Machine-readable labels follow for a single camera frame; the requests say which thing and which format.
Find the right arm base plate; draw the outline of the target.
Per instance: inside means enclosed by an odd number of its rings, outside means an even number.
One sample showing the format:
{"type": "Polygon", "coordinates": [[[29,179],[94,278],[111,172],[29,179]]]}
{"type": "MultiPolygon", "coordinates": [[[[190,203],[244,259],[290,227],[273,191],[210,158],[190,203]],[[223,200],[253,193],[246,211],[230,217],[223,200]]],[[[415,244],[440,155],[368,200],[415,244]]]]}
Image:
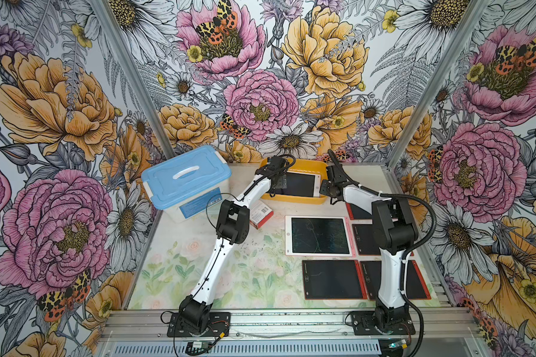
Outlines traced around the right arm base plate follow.
{"type": "Polygon", "coordinates": [[[347,316],[356,336],[415,335],[415,326],[409,313],[391,319],[389,315],[378,315],[375,311],[352,311],[347,316]]]}

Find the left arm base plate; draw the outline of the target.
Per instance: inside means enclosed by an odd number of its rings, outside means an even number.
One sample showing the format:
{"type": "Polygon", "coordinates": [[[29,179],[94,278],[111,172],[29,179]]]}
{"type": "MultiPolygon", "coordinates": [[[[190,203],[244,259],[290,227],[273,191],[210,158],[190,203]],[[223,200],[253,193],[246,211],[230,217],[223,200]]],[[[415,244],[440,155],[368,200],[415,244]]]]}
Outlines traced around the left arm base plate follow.
{"type": "Polygon", "coordinates": [[[173,337],[219,337],[229,335],[232,314],[230,312],[210,312],[196,324],[187,318],[180,318],[178,312],[173,312],[168,325],[167,336],[173,337]]]}

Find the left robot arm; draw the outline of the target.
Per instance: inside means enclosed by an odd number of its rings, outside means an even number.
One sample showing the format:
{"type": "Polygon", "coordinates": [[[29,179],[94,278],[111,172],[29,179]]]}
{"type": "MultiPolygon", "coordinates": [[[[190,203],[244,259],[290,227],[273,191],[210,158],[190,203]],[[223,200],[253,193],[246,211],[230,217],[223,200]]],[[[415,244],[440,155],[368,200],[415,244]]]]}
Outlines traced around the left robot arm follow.
{"type": "Polygon", "coordinates": [[[243,243],[250,231],[250,208],[266,193],[272,193],[278,181],[296,163],[290,154],[273,156],[256,170],[245,191],[223,200],[214,230],[217,240],[208,263],[189,295],[180,303],[177,324],[195,335],[208,329],[215,290],[224,266],[233,251],[243,243]]]}

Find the pink white writing tablet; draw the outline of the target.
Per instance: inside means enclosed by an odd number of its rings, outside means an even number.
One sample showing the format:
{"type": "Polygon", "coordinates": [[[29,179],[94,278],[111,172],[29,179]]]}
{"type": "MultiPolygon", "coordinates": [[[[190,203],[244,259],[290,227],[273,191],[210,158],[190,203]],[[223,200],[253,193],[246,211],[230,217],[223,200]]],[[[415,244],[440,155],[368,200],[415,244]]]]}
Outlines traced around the pink white writing tablet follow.
{"type": "Polygon", "coordinates": [[[346,217],[285,217],[285,253],[301,257],[354,257],[346,217]]]}

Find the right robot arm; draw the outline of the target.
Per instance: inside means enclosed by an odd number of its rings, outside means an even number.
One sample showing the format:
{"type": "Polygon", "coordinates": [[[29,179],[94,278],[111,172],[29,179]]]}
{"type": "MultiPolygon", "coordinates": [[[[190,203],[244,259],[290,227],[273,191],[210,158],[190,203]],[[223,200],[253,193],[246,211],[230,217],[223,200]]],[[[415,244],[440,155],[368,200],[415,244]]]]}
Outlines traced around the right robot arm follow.
{"type": "Polygon", "coordinates": [[[418,229],[408,199],[363,186],[336,159],[331,160],[326,172],[322,195],[330,197],[332,204],[346,202],[372,215],[372,238],[381,253],[381,283],[373,321],[379,331],[387,333],[409,320],[404,285],[407,257],[418,239],[418,229]]]}

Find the red writing tablet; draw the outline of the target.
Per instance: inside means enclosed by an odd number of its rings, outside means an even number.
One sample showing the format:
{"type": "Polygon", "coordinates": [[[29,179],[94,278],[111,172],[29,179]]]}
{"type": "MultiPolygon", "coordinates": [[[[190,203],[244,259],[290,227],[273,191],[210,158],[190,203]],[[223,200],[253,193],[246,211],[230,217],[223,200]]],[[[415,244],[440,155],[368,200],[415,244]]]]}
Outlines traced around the red writing tablet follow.
{"type": "Polygon", "coordinates": [[[380,248],[372,236],[370,224],[353,224],[354,239],[360,256],[379,257],[380,248]]]}
{"type": "Polygon", "coordinates": [[[348,211],[348,216],[351,220],[371,220],[372,214],[363,209],[359,208],[357,205],[346,203],[346,208],[348,211]]]}
{"type": "MultiPolygon", "coordinates": [[[[381,261],[360,261],[366,292],[372,301],[378,297],[381,283],[381,261]]],[[[429,300],[427,284],[414,260],[407,265],[406,294],[411,300],[429,300]]]]}
{"type": "Polygon", "coordinates": [[[303,260],[302,282],[307,300],[367,298],[357,260],[303,260]]]}

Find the yellow storage tray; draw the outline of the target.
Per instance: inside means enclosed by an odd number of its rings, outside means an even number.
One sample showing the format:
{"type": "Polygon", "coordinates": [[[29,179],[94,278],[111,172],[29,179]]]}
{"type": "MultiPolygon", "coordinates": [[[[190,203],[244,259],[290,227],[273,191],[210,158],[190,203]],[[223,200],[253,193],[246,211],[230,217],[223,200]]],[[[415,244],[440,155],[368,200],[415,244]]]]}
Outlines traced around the yellow storage tray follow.
{"type": "MultiPolygon", "coordinates": [[[[322,181],[327,179],[326,168],[327,168],[326,163],[321,162],[321,161],[297,159],[295,165],[293,165],[287,172],[319,174],[321,175],[321,184],[322,184],[322,181]]],[[[325,201],[325,196],[321,196],[321,195],[316,198],[306,198],[306,197],[283,196],[283,195],[270,196],[268,193],[265,193],[261,198],[264,200],[300,203],[300,204],[308,204],[308,205],[321,205],[325,201]]]]}

